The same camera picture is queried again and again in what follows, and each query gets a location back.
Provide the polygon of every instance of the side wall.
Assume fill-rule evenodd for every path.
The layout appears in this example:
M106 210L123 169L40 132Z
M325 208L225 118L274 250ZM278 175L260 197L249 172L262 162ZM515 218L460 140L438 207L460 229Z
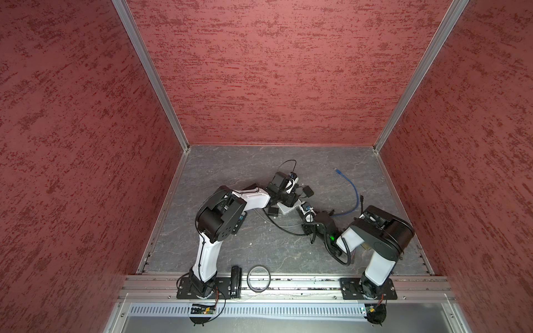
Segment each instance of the side wall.
M381 151L476 332L533 331L533 6L471 0Z
M130 0L193 144L374 144L451 0Z
M99 333L181 149L111 1L0 25L0 331Z

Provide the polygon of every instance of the gray marble floor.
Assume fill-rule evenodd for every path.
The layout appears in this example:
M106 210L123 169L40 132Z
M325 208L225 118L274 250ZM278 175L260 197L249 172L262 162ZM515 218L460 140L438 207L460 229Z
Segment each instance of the gray marble floor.
M315 192L309 199L315 209L335 209L340 213L354 206L353 187L334 171L336 167L365 196L365 206L374 205L395 215L399 213L370 148L193 146L145 270L188 271L198 251L194 219L202 202L220 185L232 189L243 189L253 183L265 186L287 159L297 160L295 172L300 178L299 184L309 185ZM288 173L291 169L287 163L281 171ZM262 264L277 273L360 274L372 255L372 251L358 248L352 265L343 266L329 256L320 241L310 244L308 237L284 233L267 223L262 214L262 211L249 212L238 234L224 241L217 263L219 272L229 273L232 265L239 265L247 272L252 266ZM335 221L339 229L343 229L355 216L354 213L335 218ZM283 226L299 225L299 216L291 212L275 221ZM288 229L301 232L299 226ZM413 239L394 268L396 275L427 274L418 247L419 243Z

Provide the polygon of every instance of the gray ring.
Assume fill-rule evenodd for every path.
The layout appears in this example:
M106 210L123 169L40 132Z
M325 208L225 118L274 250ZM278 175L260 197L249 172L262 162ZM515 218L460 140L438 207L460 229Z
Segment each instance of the gray ring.
M265 287L261 288L261 289L256 289L254 287L252 287L250 285L250 274L255 270L255 269L258 269L258 268L262 268L264 270L266 270L267 274L268 274L268 283L266 284ZM270 285L270 280L271 280L271 277L270 277L270 272L268 271L268 269L263 266L263 265L255 265L252 267L252 269L248 272L248 275L246 276L246 284L248 285L248 288L250 288L251 291L255 292L255 293L262 293L264 292L265 290L268 289L268 286Z

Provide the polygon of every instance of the red wall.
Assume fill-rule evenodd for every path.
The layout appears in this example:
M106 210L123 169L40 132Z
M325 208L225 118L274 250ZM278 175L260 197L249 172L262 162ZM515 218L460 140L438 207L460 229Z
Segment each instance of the red wall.
M476 332L533 331L533 6L471 0L382 150Z
M180 148L111 1L0 10L0 331L101 332Z
M131 0L194 144L372 145L450 0Z

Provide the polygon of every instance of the black mounting plate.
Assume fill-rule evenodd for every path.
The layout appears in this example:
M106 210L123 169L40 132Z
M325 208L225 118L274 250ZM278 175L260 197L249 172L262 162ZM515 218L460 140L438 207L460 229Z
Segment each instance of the black mounting plate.
M215 278L215 287L217 287L220 293L224 294L226 299L230 299L229 291L231 285L231 278ZM215 299L215 293L207 296L207 298L198 297L198 291L191 284L191 279L183 278L180 280L180 285L177 289L176 298L177 299L193 299L193 300L202 300L202 299Z
M359 278L340 278L339 282L341 283L341 292L342 292L342 298L343 299L349 299L349 300L369 300L368 298L365 298L365 296L361 293L359 293L356 289L356 286L359 285ZM383 292L383 300L390 299L390 300L396 300L398 299L398 295L396 294L396 289L394 288L394 285L392 284L391 279L387 279L385 283L382 285Z

